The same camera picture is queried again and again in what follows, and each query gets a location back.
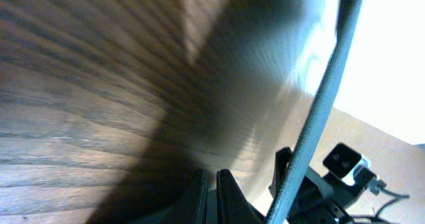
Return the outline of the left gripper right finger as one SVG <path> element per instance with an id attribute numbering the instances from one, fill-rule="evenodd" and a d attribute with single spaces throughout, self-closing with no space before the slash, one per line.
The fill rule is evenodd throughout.
<path id="1" fill-rule="evenodd" d="M 219 224 L 263 224 L 263 216 L 244 197 L 232 173 L 216 174 L 217 217 Z"/>

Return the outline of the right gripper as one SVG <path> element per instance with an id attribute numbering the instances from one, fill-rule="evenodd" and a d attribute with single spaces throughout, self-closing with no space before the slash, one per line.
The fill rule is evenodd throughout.
<path id="1" fill-rule="evenodd" d="M 275 198 L 293 152 L 284 148 L 276 153 L 270 193 Z M 365 186 L 344 186 L 327 181 L 314 169 L 308 168 L 296 198 L 286 217 L 288 223 L 354 223 L 346 211 L 365 191 Z"/>

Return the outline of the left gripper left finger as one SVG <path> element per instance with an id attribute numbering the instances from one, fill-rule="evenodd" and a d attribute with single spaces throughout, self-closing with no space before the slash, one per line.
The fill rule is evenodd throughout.
<path id="1" fill-rule="evenodd" d="M 207 172 L 199 169 L 172 206 L 131 221 L 131 224 L 203 224 L 207 222 Z"/>

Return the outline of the black gift box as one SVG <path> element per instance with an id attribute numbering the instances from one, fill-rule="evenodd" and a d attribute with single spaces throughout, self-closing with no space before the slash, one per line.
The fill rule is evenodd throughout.
<path id="1" fill-rule="evenodd" d="M 276 197 L 266 215 L 267 223 L 283 223 L 306 175 L 339 91 L 363 0 L 340 0 L 337 42 L 325 69 L 305 124 L 296 143 Z"/>

